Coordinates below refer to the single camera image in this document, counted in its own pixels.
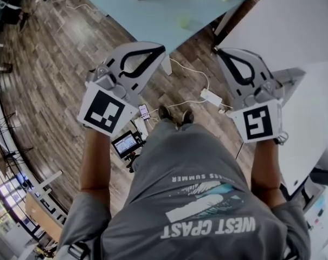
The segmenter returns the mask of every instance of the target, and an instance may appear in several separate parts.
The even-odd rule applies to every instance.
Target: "charger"
[[[223,101],[221,97],[219,97],[218,95],[214,94],[213,92],[211,92],[206,88],[201,91],[200,96],[206,99],[207,101],[211,102],[213,105],[216,105],[217,107],[219,107]]]

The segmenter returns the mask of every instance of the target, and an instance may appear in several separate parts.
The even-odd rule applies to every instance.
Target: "phone screen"
[[[142,118],[144,120],[146,119],[149,119],[151,116],[149,115],[149,112],[148,112],[148,109],[147,109],[147,106],[146,104],[143,104],[141,106],[138,107],[140,109],[140,112],[141,112],[141,115],[142,115]]]

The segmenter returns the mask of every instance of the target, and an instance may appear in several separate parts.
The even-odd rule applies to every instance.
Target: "wooden floor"
[[[6,25],[0,35],[5,48],[0,49],[0,61],[14,65],[11,74],[1,74],[1,98],[6,113],[16,112],[10,122],[16,126],[15,136],[22,148],[33,147],[27,153],[40,180],[58,170],[63,175],[51,184],[54,197],[68,210],[78,190],[78,170],[82,157],[85,129],[77,122],[85,92],[87,71],[95,68],[116,46],[134,39],[111,17],[85,7],[72,10],[65,2],[35,3],[25,0],[24,9],[31,13],[23,31],[16,25]],[[69,0],[70,5],[88,0]],[[223,97],[228,87],[214,55],[210,54],[211,28],[202,30],[171,57],[186,67],[205,72],[210,89]],[[173,74],[158,70],[142,92],[149,110],[184,100],[199,100],[206,86],[204,76],[184,71],[172,63]],[[232,121],[218,113],[210,103],[185,104],[172,108],[176,118],[191,107],[196,122],[213,132],[236,157],[242,141]],[[249,178],[253,151],[244,145],[237,159]],[[111,212],[118,212],[127,197],[132,175],[123,162],[111,152]]]

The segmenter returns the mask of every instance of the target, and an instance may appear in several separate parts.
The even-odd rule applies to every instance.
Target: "sneaker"
[[[159,118],[160,118],[161,120],[163,120],[163,119],[169,119],[169,120],[172,120],[172,116],[171,116],[169,110],[168,110],[165,106],[163,106],[163,105],[161,105],[161,106],[159,107],[158,115],[159,115]]]
[[[192,113],[192,110],[186,110],[183,114],[182,125],[191,124],[193,122],[194,122],[194,114]]]

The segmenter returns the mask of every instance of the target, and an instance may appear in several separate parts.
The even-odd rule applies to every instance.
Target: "cable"
[[[158,120],[158,119],[156,119],[156,118],[150,118],[150,119],[155,119],[157,122],[159,122],[159,120]]]
[[[172,58],[170,58],[170,60],[173,61],[173,62],[175,62],[175,63],[178,63],[178,65],[179,65],[181,68],[184,68],[184,69],[190,70],[191,72],[197,72],[197,73],[201,73],[201,74],[203,74],[203,76],[205,76],[205,77],[206,77],[206,80],[207,80],[207,88],[206,88],[206,89],[209,90],[209,80],[208,80],[207,75],[206,75],[204,72],[202,72],[202,71],[198,71],[198,70],[194,70],[194,69],[191,69],[191,68],[187,68],[187,67],[181,65],[179,62],[177,62],[176,60],[174,60],[174,59],[172,59]]]
[[[207,88],[206,88],[206,89],[209,90],[209,80],[208,80],[207,75],[206,75],[204,72],[202,72],[202,71],[198,71],[198,70],[194,70],[194,69],[191,69],[191,68],[187,68],[187,67],[181,65],[179,62],[177,62],[176,60],[174,60],[174,59],[172,59],[172,58],[170,58],[170,60],[173,61],[173,62],[175,62],[175,63],[177,63],[180,67],[182,67],[182,68],[184,68],[184,69],[187,69],[187,70],[190,70],[191,72],[197,72],[197,73],[201,73],[201,74],[203,74],[203,75],[205,76],[206,80],[207,80]],[[183,104],[186,104],[186,103],[203,103],[203,102],[206,102],[206,101],[207,101],[206,99],[201,100],[201,101],[186,100],[186,101],[184,101],[184,102],[182,102],[182,103],[174,104],[174,105],[168,106],[167,108],[180,106],[180,105],[183,105]],[[149,114],[152,114],[152,113],[156,112],[157,110],[159,110],[159,109],[155,109],[155,110],[149,112]]]
[[[92,8],[91,8],[89,5],[87,5],[87,4],[82,4],[82,5],[79,5],[79,6],[77,6],[77,7],[72,7],[72,6],[67,5],[68,0],[52,1],[52,4],[54,4],[54,3],[61,3],[61,2],[64,2],[64,1],[66,1],[65,6],[66,6],[67,8],[69,8],[69,9],[72,9],[72,10],[76,10],[76,9],[82,7],[82,6],[86,6],[86,7],[88,7],[89,9],[91,9],[92,11],[101,11],[101,10],[99,10],[99,9],[92,9]]]
[[[154,129],[153,126],[151,125],[151,123],[149,122],[149,120],[147,119],[147,122],[149,124],[149,126],[152,128],[152,130]]]
[[[132,120],[130,120],[130,121],[131,121],[132,125],[134,125],[134,127],[136,128],[137,132],[141,135],[141,132],[140,132],[140,130],[137,128],[137,126],[135,125],[135,123],[134,123]]]
[[[223,105],[223,106],[225,106],[225,107],[229,107],[230,109],[233,109],[234,107],[231,107],[231,106],[229,106],[229,105],[225,105],[225,104],[223,104],[223,103],[220,103],[220,105]]]
[[[235,160],[237,160],[237,158],[238,158],[238,156],[240,155],[240,152],[241,152],[241,150],[242,150],[242,147],[243,147],[243,145],[244,145],[245,143],[244,142],[242,142],[242,144],[241,144],[241,147],[240,147],[240,149],[239,149],[239,151],[238,151],[238,153],[237,153],[237,155],[236,155],[236,158],[235,158]]]

